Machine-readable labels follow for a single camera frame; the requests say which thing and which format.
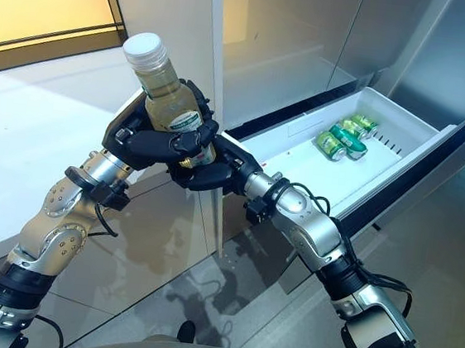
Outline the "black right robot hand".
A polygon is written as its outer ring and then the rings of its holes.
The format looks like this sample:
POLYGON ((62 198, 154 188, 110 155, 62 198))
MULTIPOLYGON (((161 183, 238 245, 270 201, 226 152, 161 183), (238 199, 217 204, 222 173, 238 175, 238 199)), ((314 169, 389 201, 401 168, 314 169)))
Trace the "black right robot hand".
POLYGON ((211 164, 185 168, 178 163, 168 164, 171 178, 182 188, 205 191, 223 188, 224 191, 243 196, 247 180, 252 174, 263 171, 256 159, 226 137, 213 139, 216 158, 211 164))

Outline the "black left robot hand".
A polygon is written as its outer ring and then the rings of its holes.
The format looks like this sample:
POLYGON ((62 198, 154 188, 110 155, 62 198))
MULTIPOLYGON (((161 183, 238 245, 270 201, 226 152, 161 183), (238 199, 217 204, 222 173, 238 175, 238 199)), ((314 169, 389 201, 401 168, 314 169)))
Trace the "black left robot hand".
POLYGON ((209 100, 190 79, 181 79, 188 86, 203 124, 184 133, 157 131, 145 109, 146 93, 142 90, 131 97, 126 107, 108 124, 102 139, 103 148, 134 170, 157 163, 174 164, 196 156, 213 143, 218 123, 212 118, 209 100))

